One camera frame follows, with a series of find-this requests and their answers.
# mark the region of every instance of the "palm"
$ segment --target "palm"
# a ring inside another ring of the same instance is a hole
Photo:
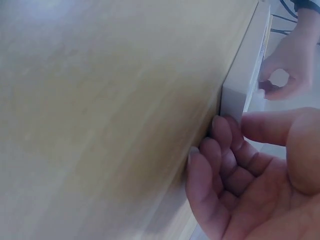
[[[271,239],[272,233],[265,236],[270,226],[295,216],[311,197],[291,185],[286,161],[257,152],[232,118],[216,119],[211,134],[189,163],[188,199],[201,203],[194,204],[194,215],[214,240]]]

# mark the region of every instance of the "hand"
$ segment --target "hand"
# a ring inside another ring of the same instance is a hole
[[[315,47],[320,37],[320,14],[301,8],[294,30],[282,39],[275,51],[261,66],[260,87],[269,100],[282,100],[308,90],[313,81]],[[269,78],[277,70],[289,74],[283,87],[273,85]]]
[[[275,51],[265,59],[260,71],[260,88],[265,90],[268,100],[283,100],[309,90],[314,74],[314,42],[295,29],[281,40]],[[287,84],[283,87],[273,85],[269,78],[277,69],[289,74]]]
[[[192,148],[186,194],[212,240],[320,239],[320,111],[301,108],[213,120]],[[244,140],[286,146],[287,159]]]

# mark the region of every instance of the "wooden board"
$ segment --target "wooden board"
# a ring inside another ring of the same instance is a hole
[[[256,5],[1,1],[3,239],[188,239],[188,149]]]

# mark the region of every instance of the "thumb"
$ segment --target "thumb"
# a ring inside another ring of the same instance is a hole
[[[278,87],[266,93],[265,98],[268,100],[283,100],[298,93],[302,92],[307,88],[307,85],[304,81],[300,81],[289,77],[288,82],[283,87]]]
[[[280,69],[280,64],[276,59],[273,57],[273,55],[267,57],[261,65],[260,73],[259,73],[259,81],[265,82],[267,81],[270,76],[274,73],[275,70]]]
[[[241,131],[250,140],[285,146],[291,126],[304,114],[318,112],[316,108],[304,107],[279,112],[247,113],[241,120]]]

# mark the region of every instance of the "floor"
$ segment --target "floor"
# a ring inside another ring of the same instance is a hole
[[[271,4],[271,13],[274,15],[278,15],[284,18],[288,18],[291,20],[295,20],[287,11],[286,9],[280,4],[279,0],[269,0]],[[285,0],[285,3],[288,7],[293,10],[294,5],[289,0]],[[293,30],[295,27],[295,23],[281,19],[279,17],[273,17],[272,20],[272,29],[277,30]],[[283,34],[271,32],[270,38],[268,42],[268,48],[266,50],[266,56],[270,55],[284,37]],[[283,70],[277,70],[272,76],[271,81],[275,84],[283,86],[288,79],[288,75]],[[303,94],[302,96],[294,97],[288,100],[283,101],[268,101],[265,106],[266,111],[282,111],[282,110],[289,110],[295,108],[302,108],[302,107],[314,107],[320,108],[320,46],[316,49],[316,56],[315,56],[315,73],[314,73],[314,83],[313,88],[310,92]],[[262,149],[262,152],[272,154],[281,158],[286,157],[286,149],[281,146],[275,146],[271,144],[265,144]],[[200,226],[197,226],[194,230],[194,233],[190,240],[208,240],[206,235],[202,232]]]

